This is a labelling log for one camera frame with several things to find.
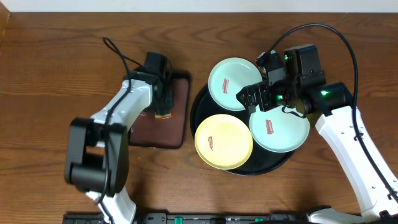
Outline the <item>orange green scrub sponge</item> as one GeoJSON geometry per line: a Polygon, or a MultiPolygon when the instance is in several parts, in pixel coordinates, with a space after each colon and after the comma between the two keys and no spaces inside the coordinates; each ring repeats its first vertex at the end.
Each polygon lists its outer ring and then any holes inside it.
{"type": "Polygon", "coordinates": [[[157,110],[155,111],[155,118],[156,119],[166,119],[171,117],[172,111],[171,110],[157,110]]]}

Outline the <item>mint green plate top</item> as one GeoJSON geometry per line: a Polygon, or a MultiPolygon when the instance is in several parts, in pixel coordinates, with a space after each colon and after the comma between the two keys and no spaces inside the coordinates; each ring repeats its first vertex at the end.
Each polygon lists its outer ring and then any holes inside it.
{"type": "Polygon", "coordinates": [[[212,99],[222,108],[242,111],[244,106],[236,95],[245,86],[262,81],[257,67],[243,58],[226,58],[218,62],[210,72],[208,89],[212,99]]]}

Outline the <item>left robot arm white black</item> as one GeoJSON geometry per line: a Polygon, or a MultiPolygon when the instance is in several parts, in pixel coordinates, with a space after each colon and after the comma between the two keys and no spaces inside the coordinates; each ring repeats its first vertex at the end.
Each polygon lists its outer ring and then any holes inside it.
{"type": "Polygon", "coordinates": [[[162,100],[172,106],[172,90],[172,83],[124,80],[120,91],[101,111],[70,123],[65,181],[99,206],[105,223],[133,222],[136,204],[125,188],[128,132],[144,110],[157,109],[162,100]]]}

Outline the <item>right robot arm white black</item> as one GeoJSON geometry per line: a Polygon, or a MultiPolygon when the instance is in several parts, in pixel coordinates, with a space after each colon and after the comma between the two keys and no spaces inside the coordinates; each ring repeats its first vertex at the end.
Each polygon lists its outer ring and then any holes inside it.
{"type": "Polygon", "coordinates": [[[363,223],[397,223],[397,177],[373,143],[356,106],[356,94],[342,82],[302,87],[278,81],[243,87],[237,100],[249,113],[294,106],[315,123],[343,168],[361,209],[363,223]]]}

